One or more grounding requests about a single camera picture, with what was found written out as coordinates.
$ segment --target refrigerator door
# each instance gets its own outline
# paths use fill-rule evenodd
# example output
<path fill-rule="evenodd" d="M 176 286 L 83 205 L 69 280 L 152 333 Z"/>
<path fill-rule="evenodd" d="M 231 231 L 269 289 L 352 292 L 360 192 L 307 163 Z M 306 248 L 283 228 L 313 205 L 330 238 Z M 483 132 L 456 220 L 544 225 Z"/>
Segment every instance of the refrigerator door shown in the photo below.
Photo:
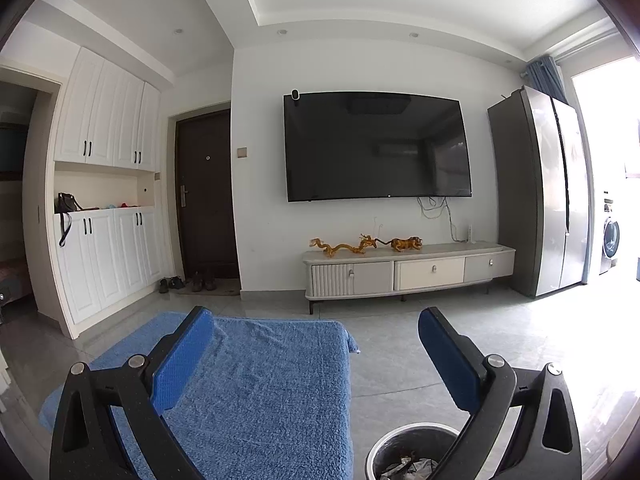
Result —
<path fill-rule="evenodd" d="M 589 191 L 587 165 L 575 110 L 553 99 L 566 160 L 568 196 L 568 235 L 564 245 L 564 264 L 560 288 L 582 281 L 589 229 Z"/>
<path fill-rule="evenodd" d="M 538 227 L 542 256 L 535 293 L 539 296 L 560 287 L 566 237 L 564 162 L 551 97 L 526 86 L 524 95 L 529 99 L 542 169 L 542 204 L 538 204 L 543 207 L 542 229 Z"/>

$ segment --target golden figurine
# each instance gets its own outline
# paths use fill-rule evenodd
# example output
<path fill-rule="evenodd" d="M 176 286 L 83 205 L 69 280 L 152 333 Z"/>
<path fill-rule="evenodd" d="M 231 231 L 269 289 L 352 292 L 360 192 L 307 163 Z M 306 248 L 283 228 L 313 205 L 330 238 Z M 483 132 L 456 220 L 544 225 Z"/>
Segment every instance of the golden figurine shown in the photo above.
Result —
<path fill-rule="evenodd" d="M 349 244 L 339 244 L 335 247 L 331 247 L 329 244 L 325 244 L 320 238 L 314 238 L 309 240 L 309 247 L 317 246 L 322 249 L 322 252 L 326 254 L 328 258 L 333 258 L 338 249 L 348 249 L 352 253 L 364 254 L 364 249 L 367 247 L 377 247 L 376 238 L 372 238 L 370 235 L 360 235 L 360 245 L 358 247 L 350 246 Z"/>
<path fill-rule="evenodd" d="M 388 242 L 383 242 L 379 238 L 375 239 L 375 242 L 380 242 L 383 245 L 391 244 L 391 248 L 398 253 L 401 253 L 405 249 L 416 249 L 419 251 L 422 248 L 422 239 L 417 236 L 412 236 L 411 238 L 407 238 L 402 240 L 401 238 L 394 238 L 393 240 L 389 240 Z"/>

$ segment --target tile floor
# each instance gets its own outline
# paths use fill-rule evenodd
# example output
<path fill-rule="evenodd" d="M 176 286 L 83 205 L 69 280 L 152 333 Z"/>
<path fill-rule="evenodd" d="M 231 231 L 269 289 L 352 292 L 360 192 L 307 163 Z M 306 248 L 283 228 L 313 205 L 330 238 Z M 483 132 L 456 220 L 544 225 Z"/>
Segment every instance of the tile floor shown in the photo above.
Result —
<path fill-rule="evenodd" d="M 574 286 L 536 301 L 494 285 L 489 294 L 476 286 L 417 294 L 404 303 L 377 298 L 316 305 L 313 317 L 340 320 L 362 350 L 351 355 L 354 480 L 364 478 L 366 453 L 387 431 L 418 421 L 459 430 L 466 421 L 418 339 L 418 313 L 427 306 L 439 307 L 482 352 L 501 354 L 512 366 L 540 369 L 546 362 L 559 362 L 572 393 L 584 469 L 593 465 L 640 396 L 640 368 L 635 362 L 640 282 L 634 277 L 615 269 L 593 285 Z M 34 414 L 69 367 L 78 360 L 90 362 L 156 313 L 188 312 L 194 304 L 222 316 L 310 318 L 302 295 L 243 301 L 237 296 L 169 293 L 143 298 L 77 340 L 66 339 L 33 314 L 0 326 L 0 348 L 15 380 L 2 396 L 8 411 L 0 415 L 0 423 L 7 434 L 13 433 L 18 456 L 31 457 L 34 478 L 46 478 L 50 449 L 50 436 Z M 479 479 L 491 477 L 517 415 L 517 409 L 510 411 Z"/>

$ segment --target blue gripper pad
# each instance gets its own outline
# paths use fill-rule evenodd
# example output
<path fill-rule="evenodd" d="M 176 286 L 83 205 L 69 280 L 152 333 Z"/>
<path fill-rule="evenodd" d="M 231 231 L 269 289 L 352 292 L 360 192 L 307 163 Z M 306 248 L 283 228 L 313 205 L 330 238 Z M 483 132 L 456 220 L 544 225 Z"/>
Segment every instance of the blue gripper pad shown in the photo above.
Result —
<path fill-rule="evenodd" d="M 202 309 L 153 376 L 151 403 L 158 415 L 176 405 L 213 335 L 213 314 Z"/>
<path fill-rule="evenodd" d="M 475 414 L 481 403 L 480 378 L 456 341 L 429 310 L 420 313 L 418 335 L 456 406 Z"/>

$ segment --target curtain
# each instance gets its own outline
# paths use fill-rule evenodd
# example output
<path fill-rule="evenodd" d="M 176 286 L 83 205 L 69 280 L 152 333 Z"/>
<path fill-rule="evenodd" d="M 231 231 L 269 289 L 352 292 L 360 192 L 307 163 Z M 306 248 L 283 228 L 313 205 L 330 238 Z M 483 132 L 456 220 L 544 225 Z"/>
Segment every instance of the curtain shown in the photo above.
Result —
<path fill-rule="evenodd" d="M 558 66 L 551 56 L 541 56 L 527 65 L 527 76 L 531 87 L 569 104 L 564 95 L 564 85 L 558 72 Z"/>

